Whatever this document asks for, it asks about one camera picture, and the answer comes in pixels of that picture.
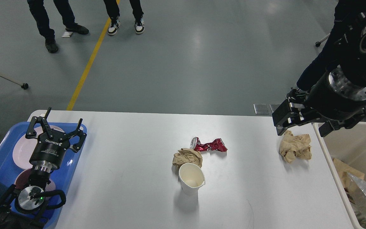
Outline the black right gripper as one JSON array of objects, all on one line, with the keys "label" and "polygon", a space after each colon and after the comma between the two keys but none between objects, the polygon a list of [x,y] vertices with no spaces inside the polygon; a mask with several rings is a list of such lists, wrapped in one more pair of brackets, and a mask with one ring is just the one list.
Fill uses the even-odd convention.
[{"label": "black right gripper", "polygon": [[353,84],[343,72],[326,72],[312,87],[304,102],[284,100],[273,112],[278,136],[293,126],[324,123],[321,137],[341,128],[352,129],[366,117],[366,87]]}]

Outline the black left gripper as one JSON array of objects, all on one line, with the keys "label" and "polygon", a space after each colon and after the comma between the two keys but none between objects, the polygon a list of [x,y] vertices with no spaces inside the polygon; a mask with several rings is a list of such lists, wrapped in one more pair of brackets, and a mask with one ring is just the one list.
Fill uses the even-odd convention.
[{"label": "black left gripper", "polygon": [[[33,116],[25,133],[26,139],[37,139],[37,144],[29,159],[29,163],[33,168],[44,166],[50,169],[59,169],[66,150],[70,149],[74,153],[77,153],[82,148],[87,137],[87,133],[80,129],[83,121],[80,118],[75,130],[70,133],[65,133],[63,136],[53,138],[53,131],[47,122],[47,117],[51,110],[52,107],[48,107],[44,116]],[[48,137],[44,135],[38,138],[36,137],[37,132],[34,128],[36,124],[40,124],[43,133],[47,133]],[[78,142],[71,144],[70,139],[72,138],[78,138]]]}]

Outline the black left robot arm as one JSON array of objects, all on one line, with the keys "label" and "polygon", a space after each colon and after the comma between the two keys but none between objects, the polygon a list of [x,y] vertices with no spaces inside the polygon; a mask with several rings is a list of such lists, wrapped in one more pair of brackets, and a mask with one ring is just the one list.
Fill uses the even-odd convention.
[{"label": "black left robot arm", "polygon": [[48,123],[43,116],[14,125],[0,145],[0,229],[53,229],[66,203],[87,128]]}]

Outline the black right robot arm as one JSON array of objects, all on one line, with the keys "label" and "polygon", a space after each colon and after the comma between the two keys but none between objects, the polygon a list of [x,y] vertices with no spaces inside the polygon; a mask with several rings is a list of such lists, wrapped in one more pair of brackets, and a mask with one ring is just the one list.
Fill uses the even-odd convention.
[{"label": "black right robot arm", "polygon": [[319,122],[322,137],[366,116],[366,1],[340,0],[321,53],[273,112],[276,133]]}]

